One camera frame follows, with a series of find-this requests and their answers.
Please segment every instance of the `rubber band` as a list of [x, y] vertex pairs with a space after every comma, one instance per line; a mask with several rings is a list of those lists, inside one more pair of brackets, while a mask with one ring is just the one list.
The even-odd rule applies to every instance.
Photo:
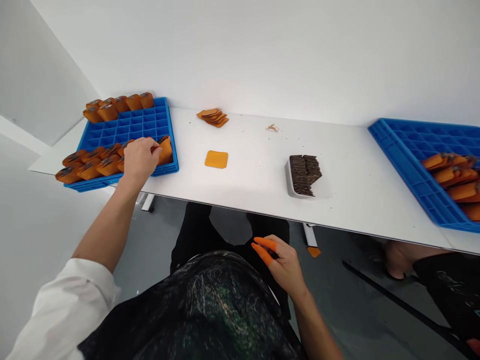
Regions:
[[265, 128], [265, 130], [270, 131], [270, 132], [278, 133], [279, 132], [279, 127], [275, 126], [275, 124], [272, 124], [269, 127]]

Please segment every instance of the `left hand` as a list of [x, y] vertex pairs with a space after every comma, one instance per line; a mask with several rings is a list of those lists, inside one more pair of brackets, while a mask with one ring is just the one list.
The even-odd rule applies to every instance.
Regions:
[[[307, 293], [297, 252], [293, 247], [275, 235], [254, 237], [251, 247], [257, 252], [270, 270], [273, 278], [286, 291], [292, 300], [300, 299]], [[267, 250], [278, 255], [274, 259]]]
[[147, 182], [159, 162], [162, 148], [151, 137], [141, 137], [125, 148], [125, 172], [123, 178], [140, 188]]

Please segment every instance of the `gray floor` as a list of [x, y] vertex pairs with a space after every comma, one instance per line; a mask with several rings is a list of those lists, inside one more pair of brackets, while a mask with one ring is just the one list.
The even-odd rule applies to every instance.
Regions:
[[[122, 287], [121, 301], [169, 275], [171, 251], [186, 204], [157, 196], [154, 213], [135, 207], [128, 242], [114, 273], [117, 285]], [[252, 235], [244, 212], [214, 207], [210, 219], [232, 244], [245, 242]], [[435, 332], [347, 271], [342, 260], [352, 261], [401, 299], [446, 325], [421, 285], [385, 279], [349, 233], [325, 227], [315, 227], [314, 231], [322, 251], [319, 257], [312, 258], [308, 253], [301, 223], [290, 222], [290, 244], [297, 250], [305, 282], [345, 359], [464, 359]], [[291, 305], [291, 324], [298, 334]]]

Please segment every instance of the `white tabletop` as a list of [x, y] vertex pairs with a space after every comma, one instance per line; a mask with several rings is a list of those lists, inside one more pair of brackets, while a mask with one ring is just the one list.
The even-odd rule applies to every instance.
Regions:
[[[478, 234], [444, 233], [429, 219], [365, 127], [229, 114], [230, 121], [216, 128], [198, 119], [197, 112], [170, 108], [180, 170], [151, 177], [142, 191], [480, 253]], [[266, 131], [271, 124], [278, 133]], [[85, 125], [86, 119], [29, 169], [55, 174], [77, 149]], [[209, 150], [227, 152], [227, 167], [205, 166]], [[290, 155], [319, 157], [330, 197], [309, 201], [288, 195], [285, 164]]]

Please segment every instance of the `white sleeve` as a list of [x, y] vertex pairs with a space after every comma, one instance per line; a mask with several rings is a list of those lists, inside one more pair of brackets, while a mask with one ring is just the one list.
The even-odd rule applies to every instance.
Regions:
[[120, 291], [105, 266], [68, 260], [56, 279], [41, 287], [7, 360], [70, 358], [116, 305]]

